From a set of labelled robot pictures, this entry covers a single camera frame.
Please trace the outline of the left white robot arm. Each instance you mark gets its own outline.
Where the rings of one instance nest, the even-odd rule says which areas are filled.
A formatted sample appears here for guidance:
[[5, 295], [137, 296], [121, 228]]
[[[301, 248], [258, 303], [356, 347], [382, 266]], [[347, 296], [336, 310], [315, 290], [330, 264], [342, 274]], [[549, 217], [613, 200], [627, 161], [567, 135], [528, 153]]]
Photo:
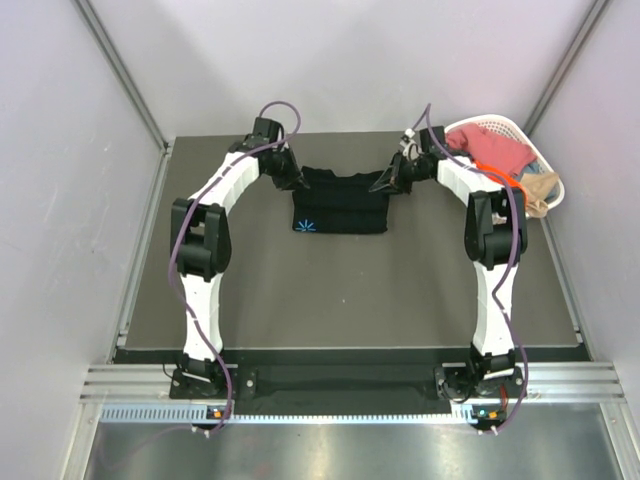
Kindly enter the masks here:
[[170, 279], [180, 283], [187, 321], [183, 353], [173, 374], [173, 398], [218, 399], [228, 394], [230, 375], [220, 358], [219, 326], [220, 288], [232, 255], [228, 216], [262, 175], [270, 176], [280, 190], [308, 186], [284, 127], [259, 116], [210, 179], [171, 206], [169, 272]]

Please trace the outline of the black t shirt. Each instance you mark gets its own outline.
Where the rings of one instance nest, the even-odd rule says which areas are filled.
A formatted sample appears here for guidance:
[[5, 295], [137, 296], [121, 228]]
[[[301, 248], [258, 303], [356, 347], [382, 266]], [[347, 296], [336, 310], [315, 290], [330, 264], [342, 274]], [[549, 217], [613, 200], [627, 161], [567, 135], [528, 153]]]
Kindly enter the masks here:
[[373, 235], [387, 231], [389, 195], [370, 192], [382, 171], [337, 176], [303, 167], [309, 187], [294, 190], [292, 230], [298, 233]]

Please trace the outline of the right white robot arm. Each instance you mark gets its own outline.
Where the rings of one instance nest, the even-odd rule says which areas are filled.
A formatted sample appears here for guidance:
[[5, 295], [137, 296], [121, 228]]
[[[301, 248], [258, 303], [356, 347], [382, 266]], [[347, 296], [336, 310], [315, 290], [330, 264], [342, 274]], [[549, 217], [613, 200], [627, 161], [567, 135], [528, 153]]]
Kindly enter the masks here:
[[513, 285], [527, 248], [524, 191], [445, 145], [442, 127], [409, 128], [371, 193], [408, 194], [434, 180], [466, 207], [464, 249], [477, 279], [477, 320], [465, 365], [465, 393], [487, 396], [517, 373], [511, 328]]

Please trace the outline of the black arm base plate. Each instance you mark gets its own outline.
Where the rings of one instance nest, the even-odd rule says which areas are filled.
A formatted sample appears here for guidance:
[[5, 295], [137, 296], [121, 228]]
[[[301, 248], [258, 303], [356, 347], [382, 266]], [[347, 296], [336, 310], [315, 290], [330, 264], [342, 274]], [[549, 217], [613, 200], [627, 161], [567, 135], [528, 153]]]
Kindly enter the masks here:
[[231, 349], [222, 359], [177, 359], [169, 395], [236, 402], [308, 394], [324, 401], [358, 393], [435, 402], [514, 400], [523, 393], [518, 355], [492, 358], [473, 348]]

